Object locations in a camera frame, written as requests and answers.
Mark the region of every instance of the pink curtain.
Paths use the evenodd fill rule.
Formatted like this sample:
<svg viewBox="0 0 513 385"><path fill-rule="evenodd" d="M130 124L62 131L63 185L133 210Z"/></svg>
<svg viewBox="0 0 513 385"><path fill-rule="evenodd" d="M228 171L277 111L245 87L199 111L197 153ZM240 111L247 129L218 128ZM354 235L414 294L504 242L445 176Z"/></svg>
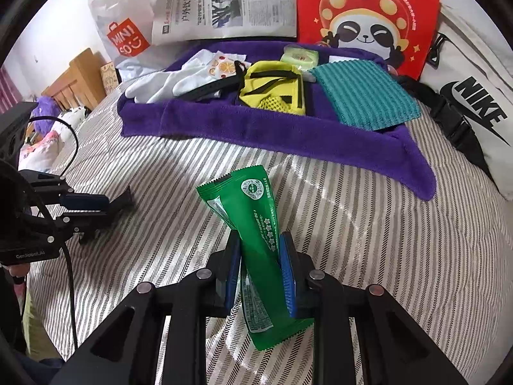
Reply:
<svg viewBox="0 0 513 385"><path fill-rule="evenodd" d="M21 94L13 84L5 66L2 65L0 68L0 114L3 114L20 101Z"/></svg>

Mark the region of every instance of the wooden headboard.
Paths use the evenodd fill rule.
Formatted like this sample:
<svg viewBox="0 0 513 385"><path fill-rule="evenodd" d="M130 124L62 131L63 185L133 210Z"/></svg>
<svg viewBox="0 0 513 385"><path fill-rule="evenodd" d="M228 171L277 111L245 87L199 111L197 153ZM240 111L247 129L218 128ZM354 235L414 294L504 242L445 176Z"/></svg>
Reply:
<svg viewBox="0 0 513 385"><path fill-rule="evenodd" d="M105 98L100 62L87 48L69 63L69 68L42 92L68 110L81 104L91 110Z"/></svg>

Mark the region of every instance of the green snack package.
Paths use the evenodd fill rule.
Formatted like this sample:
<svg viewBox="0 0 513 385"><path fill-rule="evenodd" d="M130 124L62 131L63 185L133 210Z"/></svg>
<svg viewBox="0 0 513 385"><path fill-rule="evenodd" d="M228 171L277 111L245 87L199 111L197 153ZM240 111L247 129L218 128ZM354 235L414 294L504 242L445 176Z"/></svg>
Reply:
<svg viewBox="0 0 513 385"><path fill-rule="evenodd" d="M285 304L278 218L264 167L239 169L197 190L231 229L239 231L242 308L257 350L273 347L311 325L311 319L291 318Z"/></svg>

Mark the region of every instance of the striped bedsheet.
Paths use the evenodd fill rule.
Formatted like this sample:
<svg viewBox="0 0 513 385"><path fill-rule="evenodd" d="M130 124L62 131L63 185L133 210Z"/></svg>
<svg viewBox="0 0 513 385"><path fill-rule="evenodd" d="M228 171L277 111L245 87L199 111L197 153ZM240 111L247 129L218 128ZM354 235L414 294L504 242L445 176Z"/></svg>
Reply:
<svg viewBox="0 0 513 385"><path fill-rule="evenodd" d="M124 139L116 113L123 88L81 127L80 151L67 173L77 192L111 199L130 185L137 204L89 244L68 242L79 342L139 282L178 282L224 248L228 227L202 203L196 186L262 164L273 185L281 230L291 231L317 268L354 287L384 285L471 384L483 383L503 360L513 344L512 323L504 322L513 313L513 241L505 201L450 146L424 106L422 117L408 126L437 177L437 194L428 202L399 182L351 166L205 139ZM70 143L57 159L56 173L72 152ZM63 209L54 206L51 212L59 215ZM63 257L33 264L29 287L50 338L69 358ZM207 320L206 328L209 384L311 382L312 328L258 352L239 295L231 315ZM362 384L354 328L353 338Z"/></svg>

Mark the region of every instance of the teal ribbed towel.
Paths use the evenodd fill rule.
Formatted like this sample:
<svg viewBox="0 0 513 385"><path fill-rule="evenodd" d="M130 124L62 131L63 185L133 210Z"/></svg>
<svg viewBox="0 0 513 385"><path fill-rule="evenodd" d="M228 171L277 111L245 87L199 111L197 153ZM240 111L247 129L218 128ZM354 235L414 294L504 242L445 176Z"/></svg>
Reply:
<svg viewBox="0 0 513 385"><path fill-rule="evenodd" d="M341 123L385 129L420 117L416 101L370 60L348 60L310 70L332 102Z"/></svg>

